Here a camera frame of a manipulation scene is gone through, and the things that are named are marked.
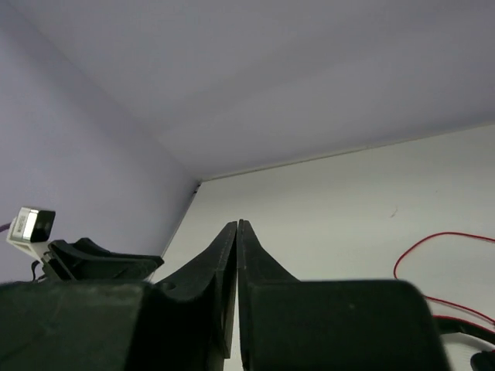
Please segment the red black headphones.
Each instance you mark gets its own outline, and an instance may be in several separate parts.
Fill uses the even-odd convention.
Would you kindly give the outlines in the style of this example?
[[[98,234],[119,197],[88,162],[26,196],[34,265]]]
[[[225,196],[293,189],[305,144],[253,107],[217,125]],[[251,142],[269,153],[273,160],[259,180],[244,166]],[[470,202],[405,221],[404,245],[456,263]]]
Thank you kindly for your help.
[[[494,371],[494,328],[446,315],[433,318],[451,370]]]

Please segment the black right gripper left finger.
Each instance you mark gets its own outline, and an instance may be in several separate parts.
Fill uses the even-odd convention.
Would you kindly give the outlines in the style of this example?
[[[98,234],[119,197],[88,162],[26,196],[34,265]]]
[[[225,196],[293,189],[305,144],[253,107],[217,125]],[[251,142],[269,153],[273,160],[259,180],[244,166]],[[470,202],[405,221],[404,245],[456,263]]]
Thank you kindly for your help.
[[[237,224],[145,293],[133,338],[135,370],[222,370],[233,335]]]

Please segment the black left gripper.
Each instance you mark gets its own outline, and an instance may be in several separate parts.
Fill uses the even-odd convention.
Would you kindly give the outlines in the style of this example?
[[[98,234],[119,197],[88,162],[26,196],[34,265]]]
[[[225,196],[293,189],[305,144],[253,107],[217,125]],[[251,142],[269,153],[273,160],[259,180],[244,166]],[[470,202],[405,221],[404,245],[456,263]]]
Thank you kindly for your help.
[[[156,255],[120,254],[89,238],[54,240],[31,263],[32,281],[144,280],[164,264]]]

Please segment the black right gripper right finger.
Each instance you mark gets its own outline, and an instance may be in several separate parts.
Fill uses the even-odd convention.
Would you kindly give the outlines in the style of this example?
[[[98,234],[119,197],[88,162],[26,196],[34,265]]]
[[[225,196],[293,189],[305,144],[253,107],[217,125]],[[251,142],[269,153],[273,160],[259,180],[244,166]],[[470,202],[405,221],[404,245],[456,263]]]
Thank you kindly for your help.
[[[246,370],[447,370],[428,306],[404,281],[300,281],[237,229]]]

